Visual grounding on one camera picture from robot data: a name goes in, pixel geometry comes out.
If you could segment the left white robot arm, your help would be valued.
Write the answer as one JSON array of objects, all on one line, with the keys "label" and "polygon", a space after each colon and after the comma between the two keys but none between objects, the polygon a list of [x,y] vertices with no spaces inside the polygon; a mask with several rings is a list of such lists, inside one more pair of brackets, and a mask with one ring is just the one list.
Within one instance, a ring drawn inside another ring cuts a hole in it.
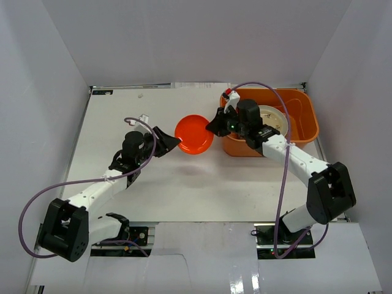
[{"label": "left white robot arm", "polygon": [[129,239],[128,218],[116,213],[97,216],[97,211],[135,182],[143,164],[152,157],[166,155],[180,143],[180,139],[158,127],[150,132],[142,127],[128,132],[98,182],[68,199],[57,198],[49,204],[38,235],[39,246],[75,262],[88,244],[124,244]]}]

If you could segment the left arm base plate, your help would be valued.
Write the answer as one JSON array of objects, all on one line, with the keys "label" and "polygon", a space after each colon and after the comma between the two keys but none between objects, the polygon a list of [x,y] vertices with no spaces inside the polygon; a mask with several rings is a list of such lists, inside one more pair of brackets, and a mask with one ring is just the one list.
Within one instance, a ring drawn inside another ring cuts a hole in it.
[{"label": "left arm base plate", "polygon": [[91,249],[92,257],[149,257],[154,244],[155,227],[129,227],[127,242],[97,243]]}]

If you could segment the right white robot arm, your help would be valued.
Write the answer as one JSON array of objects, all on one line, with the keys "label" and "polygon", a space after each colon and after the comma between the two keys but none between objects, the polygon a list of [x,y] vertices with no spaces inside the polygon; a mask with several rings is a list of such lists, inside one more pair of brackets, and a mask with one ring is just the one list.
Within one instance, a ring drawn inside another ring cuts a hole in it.
[{"label": "right white robot arm", "polygon": [[285,165],[306,187],[304,205],[280,217],[276,235],[280,242],[291,244],[299,231],[314,224],[326,225],[356,205],[347,167],[312,157],[277,129],[264,124],[255,101],[246,99],[237,107],[220,107],[206,129],[218,137],[237,134],[248,147],[259,154]]}]

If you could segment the cream bear round plate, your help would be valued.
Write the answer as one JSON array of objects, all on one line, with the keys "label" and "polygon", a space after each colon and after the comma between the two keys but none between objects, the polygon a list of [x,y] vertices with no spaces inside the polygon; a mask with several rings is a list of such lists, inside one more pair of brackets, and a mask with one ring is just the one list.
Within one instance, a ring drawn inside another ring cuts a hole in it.
[{"label": "cream bear round plate", "polygon": [[288,121],[286,116],[274,107],[259,105],[260,117],[267,124],[280,132],[283,136],[288,133]]}]

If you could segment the orange round plate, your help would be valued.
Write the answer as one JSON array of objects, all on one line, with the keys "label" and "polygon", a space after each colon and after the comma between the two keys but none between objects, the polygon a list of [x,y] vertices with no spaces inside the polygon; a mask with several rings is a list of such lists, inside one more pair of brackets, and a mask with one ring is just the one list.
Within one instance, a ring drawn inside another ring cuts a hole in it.
[{"label": "orange round plate", "polygon": [[214,135],[205,129],[209,121],[201,115],[187,115],[176,125],[175,137],[181,140],[179,149],[190,155],[199,155],[207,151]]}]

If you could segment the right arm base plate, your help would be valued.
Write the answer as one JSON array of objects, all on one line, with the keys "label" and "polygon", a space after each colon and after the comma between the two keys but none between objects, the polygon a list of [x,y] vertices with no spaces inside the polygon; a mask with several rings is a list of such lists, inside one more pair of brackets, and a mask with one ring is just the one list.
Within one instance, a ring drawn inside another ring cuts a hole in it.
[{"label": "right arm base plate", "polygon": [[[301,236],[306,230],[300,230],[296,233],[278,233],[277,253],[283,255],[285,251]],[[255,237],[257,257],[259,260],[275,260],[274,252],[274,225],[262,224],[257,225],[251,231]],[[315,250],[311,247],[315,244],[311,232],[307,232],[303,239],[298,243],[285,259],[314,259]]]}]

